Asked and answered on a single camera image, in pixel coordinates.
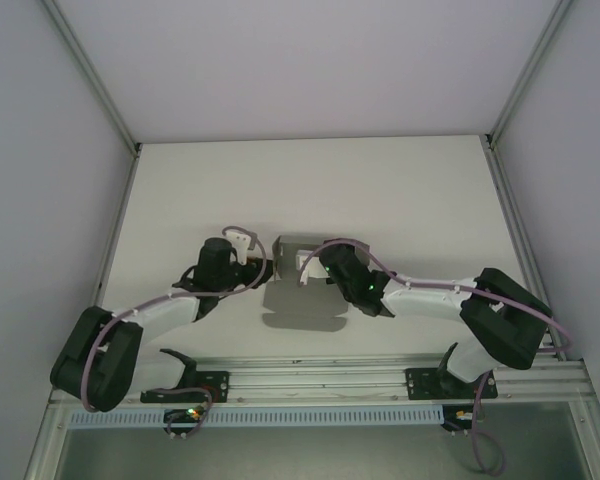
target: purple cable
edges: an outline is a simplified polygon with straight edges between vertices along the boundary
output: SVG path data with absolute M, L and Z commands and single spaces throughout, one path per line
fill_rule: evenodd
M 107 324 L 102 327 L 100 333 L 93 341 L 93 345 L 91 346 L 91 350 L 89 350 L 89 355 L 87 355 L 87 360 L 84 364 L 84 370 L 82 372 L 82 380 L 80 382 L 80 400 L 82 401 L 82 406 L 88 412 L 96 412 L 97 410 L 91 406 L 88 398 L 88 386 L 89 386 L 89 374 L 91 373 L 91 367 L 93 366 L 93 360 L 96 358 L 96 354 L 98 353 L 98 348 L 102 345 L 104 338 L 107 336 L 109 331 L 120 321 L 125 320 L 126 318 L 131 317 L 132 315 L 137 315 L 139 312 L 146 310 L 147 308 L 153 307 L 154 305 L 158 305 L 160 303 L 166 303 L 174 298 L 189 298 L 189 297 L 228 297 L 229 295 L 237 295 L 239 293 L 246 292 L 251 289 L 255 285 L 258 284 L 260 279 L 264 276 L 267 270 L 267 251 L 264 248 L 262 242 L 258 239 L 258 236 L 246 230 L 242 227 L 229 226 L 222 229 L 222 233 L 224 234 L 227 230 L 236 230 L 240 233 L 244 233 L 245 235 L 249 235 L 252 239 L 254 239 L 255 244 L 260 248 L 260 252 L 262 253 L 262 268 L 258 273 L 258 276 L 255 278 L 253 282 L 249 285 L 244 286 L 238 290 L 233 290 L 232 292 L 182 292 L 182 293 L 174 293 L 172 295 L 162 295 L 160 297 L 156 297 L 152 300 L 149 300 L 141 305 L 138 305 L 135 308 L 126 310 L 119 315 L 116 315 L 107 322 Z
M 407 285 L 406 280 L 403 280 L 402 278 L 398 277 L 395 273 L 393 273 L 391 270 L 389 270 L 389 268 L 387 268 L 380 260 L 378 260 L 378 258 L 375 255 L 373 255 L 371 252 L 369 252 L 369 250 L 367 249 L 367 247 L 364 243 L 362 243 L 358 240 L 351 239 L 351 238 L 340 238 L 337 240 L 331 240 L 331 241 L 323 243 L 322 245 L 320 245 L 318 248 L 316 248 L 313 252 L 311 252 L 307 256 L 304 263 L 302 264 L 302 266 L 299 269 L 298 286 L 302 286 L 302 283 L 300 282 L 300 278 L 302 276 L 302 272 L 304 272 L 305 268 L 307 268 L 309 261 L 313 257 L 315 257 L 318 253 L 320 253 L 322 250 L 324 250 L 327 247 L 331 247 L 333 245 L 351 245 L 351 246 L 356 247 L 358 250 L 360 250 L 365 255 L 367 255 L 373 261 L 373 263 L 375 263 L 380 268 L 380 270 L 382 270 L 384 273 L 386 273 L 389 276 L 389 278 L 398 282 L 400 285 L 405 285 L 405 286 Z M 435 290 L 467 292 L 467 293 L 479 295 L 484 298 L 488 298 L 488 299 L 496 301 L 496 302 L 500 302 L 503 305 L 508 305 L 510 307 L 517 308 L 518 310 L 521 310 L 525 313 L 528 313 L 529 315 L 533 315 L 534 317 L 538 318 L 539 320 L 542 320 L 544 323 L 546 323 L 550 327 L 553 327 L 557 331 L 559 331 L 564 336 L 564 338 L 567 340 L 566 344 L 562 345 L 561 347 L 540 348 L 540 349 L 538 349 L 539 352 L 542 352 L 542 353 L 563 352 L 563 351 L 571 348 L 571 345 L 573 344 L 573 339 L 571 338 L 571 334 L 562 325 L 560 325 L 558 322 L 556 322 L 553 318 L 548 317 L 544 313 L 539 312 L 538 310 L 535 310 L 531 307 L 528 307 L 527 305 L 524 305 L 520 302 L 516 302 L 515 300 L 511 300 L 510 298 L 507 298 L 507 297 L 503 297 L 502 295 L 496 295 L 495 293 L 485 292 L 485 291 L 479 290 L 477 288 L 467 287 L 465 285 L 457 285 L 455 283 L 410 281 L 409 285 L 411 286 L 411 288 L 430 288 L 430 289 L 435 289 Z
M 209 406 L 205 409 L 204 413 L 200 417 L 200 420 L 198 420 L 198 423 L 193 428 L 191 428 L 191 430 L 189 430 L 187 433 L 184 434 L 185 439 L 189 438 L 191 435 L 193 435 L 194 433 L 196 433 L 198 430 L 200 430 L 202 428 L 202 424 L 207 420 L 207 417 L 209 416 L 209 411 L 211 410 L 211 406 L 213 405 L 213 398 L 211 397 L 211 393 L 209 392 L 209 390 L 207 390 L 205 388 L 189 387 L 189 388 L 178 388 L 177 390 L 167 390 L 165 388 L 156 388 L 155 390 L 151 390 L 151 391 L 153 393 L 159 393 L 162 395 L 173 395 L 173 394 L 178 394 L 178 393 L 203 393 L 204 396 L 207 398 L 207 402 L 209 403 Z M 171 435 L 171 425 L 173 424 L 173 421 L 176 418 L 183 417 L 185 415 L 186 414 L 180 414 L 180 415 L 172 415 L 169 417 L 169 420 L 167 422 L 167 434 Z
M 471 447 L 473 448 L 473 456 L 475 457 L 476 462 L 478 462 L 480 469 L 487 475 L 490 475 L 492 477 L 499 477 L 504 473 L 504 471 L 507 468 L 507 458 L 504 454 L 504 449 L 502 448 L 502 445 L 500 445 L 500 442 L 498 442 L 498 440 L 493 435 L 491 435 L 488 432 L 485 432 L 484 430 L 478 429 L 478 414 L 482 409 L 482 392 L 484 391 L 484 386 L 487 384 L 488 379 L 489 372 L 482 375 L 480 379 L 480 386 L 478 387 L 478 391 L 476 392 L 476 398 L 473 401 L 473 415 L 471 418 Z M 496 448 L 500 451 L 500 456 L 502 460 L 500 461 L 499 468 L 489 470 L 485 466 L 484 462 L 482 461 L 482 456 L 480 455 L 480 449 L 478 448 L 478 435 L 482 435 L 483 437 L 488 438 L 491 441 L 491 443 L 493 443 L 496 446 Z

